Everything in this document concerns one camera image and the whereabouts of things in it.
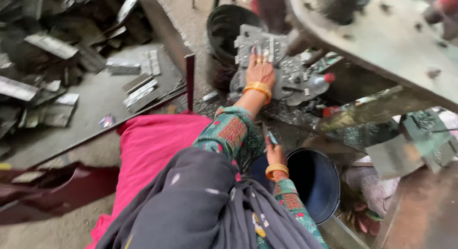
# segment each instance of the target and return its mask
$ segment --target dusty floor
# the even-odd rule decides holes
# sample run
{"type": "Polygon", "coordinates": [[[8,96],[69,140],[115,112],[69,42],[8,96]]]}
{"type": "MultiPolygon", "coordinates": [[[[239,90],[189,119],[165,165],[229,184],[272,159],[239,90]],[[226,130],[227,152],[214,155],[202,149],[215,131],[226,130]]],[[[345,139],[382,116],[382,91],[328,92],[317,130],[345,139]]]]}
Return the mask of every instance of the dusty floor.
{"type": "MultiPolygon", "coordinates": [[[[209,15],[213,0],[197,0],[197,9],[191,8],[191,0],[164,0],[169,6],[176,23],[188,35],[187,40],[192,44],[196,53],[196,82],[195,82],[195,111],[199,114],[212,117],[222,100],[214,105],[206,105],[201,97],[213,90],[205,82],[205,57],[204,43],[205,23],[209,15]]],[[[239,5],[247,6],[242,0],[239,5]]],[[[175,101],[178,109],[182,100],[175,101]]],[[[116,165],[119,159],[119,136],[110,133],[68,154],[68,158],[57,158],[54,164],[63,164],[65,161],[83,160],[88,165],[116,165]]],[[[82,207],[63,217],[38,223],[11,225],[0,228],[0,249],[48,249],[66,248],[81,249],[90,241],[89,232],[94,227],[101,213],[110,214],[112,211],[114,195],[82,207]]]]}

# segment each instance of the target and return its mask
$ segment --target green patterned sleeve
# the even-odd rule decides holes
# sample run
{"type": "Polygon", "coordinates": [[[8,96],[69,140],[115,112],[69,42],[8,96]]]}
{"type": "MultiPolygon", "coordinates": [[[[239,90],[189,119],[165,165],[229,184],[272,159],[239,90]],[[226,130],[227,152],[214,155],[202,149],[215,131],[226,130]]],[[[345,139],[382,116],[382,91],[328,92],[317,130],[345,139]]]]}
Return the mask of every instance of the green patterned sleeve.
{"type": "Polygon", "coordinates": [[[221,107],[216,111],[215,120],[202,131],[192,146],[222,153],[232,161],[253,125],[252,116],[245,109],[221,107]]]}
{"type": "Polygon", "coordinates": [[[297,193],[296,187],[290,179],[282,179],[275,185],[275,198],[285,207],[301,225],[303,225],[321,245],[329,249],[323,240],[317,225],[310,217],[297,193]]]}

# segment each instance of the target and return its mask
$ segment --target blue bucket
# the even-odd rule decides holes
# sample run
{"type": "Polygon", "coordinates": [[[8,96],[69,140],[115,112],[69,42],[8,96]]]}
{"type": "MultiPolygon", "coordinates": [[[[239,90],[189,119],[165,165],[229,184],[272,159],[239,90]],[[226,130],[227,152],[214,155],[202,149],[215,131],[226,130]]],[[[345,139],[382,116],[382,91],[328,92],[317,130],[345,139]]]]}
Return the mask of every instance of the blue bucket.
{"type": "MultiPolygon", "coordinates": [[[[326,154],[310,148],[298,148],[286,156],[289,178],[317,225],[328,220],[340,204],[340,179],[336,166],[326,154]]],[[[250,167],[250,176],[273,193],[274,182],[265,176],[266,155],[256,159],[250,167]]]]}

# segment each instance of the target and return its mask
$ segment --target black bucket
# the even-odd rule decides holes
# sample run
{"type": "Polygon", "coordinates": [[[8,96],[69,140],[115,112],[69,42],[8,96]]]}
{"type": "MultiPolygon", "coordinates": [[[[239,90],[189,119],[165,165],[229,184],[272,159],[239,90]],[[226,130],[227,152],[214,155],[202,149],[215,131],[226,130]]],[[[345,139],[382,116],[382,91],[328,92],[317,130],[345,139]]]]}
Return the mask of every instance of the black bucket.
{"type": "Polygon", "coordinates": [[[229,91],[230,81],[237,72],[234,41],[242,24],[266,29],[253,12],[236,5],[218,6],[208,16],[207,82],[219,90],[229,91]]]}
{"type": "Polygon", "coordinates": [[[322,152],[299,148],[288,154],[289,178],[317,225],[328,220],[340,204],[336,166],[322,152]]]}

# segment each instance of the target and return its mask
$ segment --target plastic bottle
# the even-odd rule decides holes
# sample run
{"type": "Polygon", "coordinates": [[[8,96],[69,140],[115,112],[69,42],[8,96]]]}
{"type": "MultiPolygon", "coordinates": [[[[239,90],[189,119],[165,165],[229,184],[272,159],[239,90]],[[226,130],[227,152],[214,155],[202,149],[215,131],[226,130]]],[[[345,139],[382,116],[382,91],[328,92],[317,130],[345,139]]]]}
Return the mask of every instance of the plastic bottle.
{"type": "Polygon", "coordinates": [[[327,73],[325,75],[314,75],[309,80],[309,88],[315,94],[322,94],[329,89],[329,83],[334,82],[336,75],[327,73]]]}

